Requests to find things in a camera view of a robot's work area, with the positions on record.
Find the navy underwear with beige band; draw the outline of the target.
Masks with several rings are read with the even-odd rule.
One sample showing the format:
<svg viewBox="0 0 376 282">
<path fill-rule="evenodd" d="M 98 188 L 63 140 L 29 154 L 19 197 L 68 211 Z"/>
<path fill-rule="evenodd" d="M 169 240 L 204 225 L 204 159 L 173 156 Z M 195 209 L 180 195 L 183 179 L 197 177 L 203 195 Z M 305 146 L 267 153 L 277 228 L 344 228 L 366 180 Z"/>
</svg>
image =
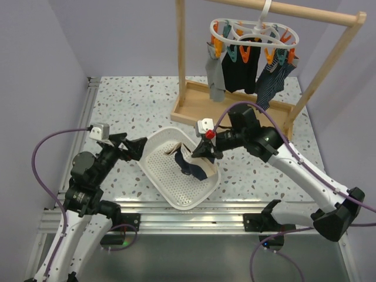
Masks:
<svg viewBox="0 0 376 282">
<path fill-rule="evenodd" d="M 182 142 L 164 152 L 166 156 L 173 156 L 183 174 L 193 176 L 199 181 L 206 180 L 217 174 L 214 159 L 205 157 L 192 157 L 191 150 Z"/>
</svg>

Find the grey underwear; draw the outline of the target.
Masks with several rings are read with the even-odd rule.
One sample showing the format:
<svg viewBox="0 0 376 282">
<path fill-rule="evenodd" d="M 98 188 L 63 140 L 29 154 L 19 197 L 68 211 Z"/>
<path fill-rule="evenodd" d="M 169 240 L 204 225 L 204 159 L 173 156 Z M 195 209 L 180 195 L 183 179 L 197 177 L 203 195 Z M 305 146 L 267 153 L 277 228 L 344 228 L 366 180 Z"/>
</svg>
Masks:
<svg viewBox="0 0 376 282">
<path fill-rule="evenodd" d="M 209 97 L 214 102 L 225 99 L 226 87 L 220 57 L 216 56 L 214 45 L 207 43 L 207 61 L 205 65 Z"/>
</svg>

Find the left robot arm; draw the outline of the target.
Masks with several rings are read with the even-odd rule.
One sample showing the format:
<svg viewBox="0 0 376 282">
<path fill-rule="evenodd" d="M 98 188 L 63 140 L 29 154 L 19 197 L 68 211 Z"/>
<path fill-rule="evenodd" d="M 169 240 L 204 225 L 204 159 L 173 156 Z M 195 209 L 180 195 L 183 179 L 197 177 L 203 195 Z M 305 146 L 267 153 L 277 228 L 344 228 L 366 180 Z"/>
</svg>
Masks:
<svg viewBox="0 0 376 282">
<path fill-rule="evenodd" d="M 80 152 L 72 160 L 65 199 L 56 200 L 61 210 L 58 230 L 31 281 L 79 281 L 107 232 L 139 230 L 140 215 L 123 215 L 117 203 L 103 200 L 100 186 L 119 160 L 142 158 L 147 138 L 129 140 L 126 133 L 118 133 L 100 135 L 96 142 L 99 153 Z"/>
</svg>

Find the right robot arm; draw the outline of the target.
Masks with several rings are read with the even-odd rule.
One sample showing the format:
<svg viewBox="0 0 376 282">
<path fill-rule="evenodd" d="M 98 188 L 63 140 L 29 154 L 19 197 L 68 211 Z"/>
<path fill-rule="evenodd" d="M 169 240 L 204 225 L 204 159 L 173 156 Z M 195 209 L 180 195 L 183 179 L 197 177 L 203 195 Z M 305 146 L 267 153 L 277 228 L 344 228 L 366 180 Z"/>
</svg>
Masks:
<svg viewBox="0 0 376 282">
<path fill-rule="evenodd" d="M 261 213 L 243 216 L 245 230 L 282 231 L 298 225 L 311 227 L 329 241 L 339 241 L 358 216 L 364 192 L 358 187 L 349 189 L 314 167 L 277 128 L 262 126 L 245 103 L 236 103 L 226 114 L 231 125 L 221 132 L 210 118 L 196 122 L 201 141 L 193 158 L 221 159 L 225 151 L 243 147 L 288 176 L 313 200 L 307 208 L 272 200 Z"/>
</svg>

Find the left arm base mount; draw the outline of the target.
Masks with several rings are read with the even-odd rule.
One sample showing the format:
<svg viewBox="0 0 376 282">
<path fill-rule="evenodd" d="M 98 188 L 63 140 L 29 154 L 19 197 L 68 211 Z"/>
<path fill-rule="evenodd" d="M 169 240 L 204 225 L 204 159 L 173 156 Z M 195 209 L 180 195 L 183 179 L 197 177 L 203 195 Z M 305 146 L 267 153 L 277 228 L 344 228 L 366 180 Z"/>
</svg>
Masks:
<svg viewBox="0 0 376 282">
<path fill-rule="evenodd" d="M 100 241 L 101 248 L 107 251 L 121 251 L 135 244 L 140 227 L 139 213 L 122 213 Z"/>
</svg>

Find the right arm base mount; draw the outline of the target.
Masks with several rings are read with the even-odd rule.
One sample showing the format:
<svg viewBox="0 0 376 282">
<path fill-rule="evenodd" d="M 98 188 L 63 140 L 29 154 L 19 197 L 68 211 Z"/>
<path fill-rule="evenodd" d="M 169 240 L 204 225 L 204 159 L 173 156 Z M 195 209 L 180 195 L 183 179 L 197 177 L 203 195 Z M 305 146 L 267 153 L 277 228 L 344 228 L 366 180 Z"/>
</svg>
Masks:
<svg viewBox="0 0 376 282">
<path fill-rule="evenodd" d="M 262 215 L 261 213 L 245 213 L 243 214 L 244 231 L 246 232 L 281 232 L 286 228 L 277 223 L 272 217 Z M 284 246 L 284 236 L 278 236 L 266 240 L 262 246 L 275 251 L 281 250 Z"/>
</svg>

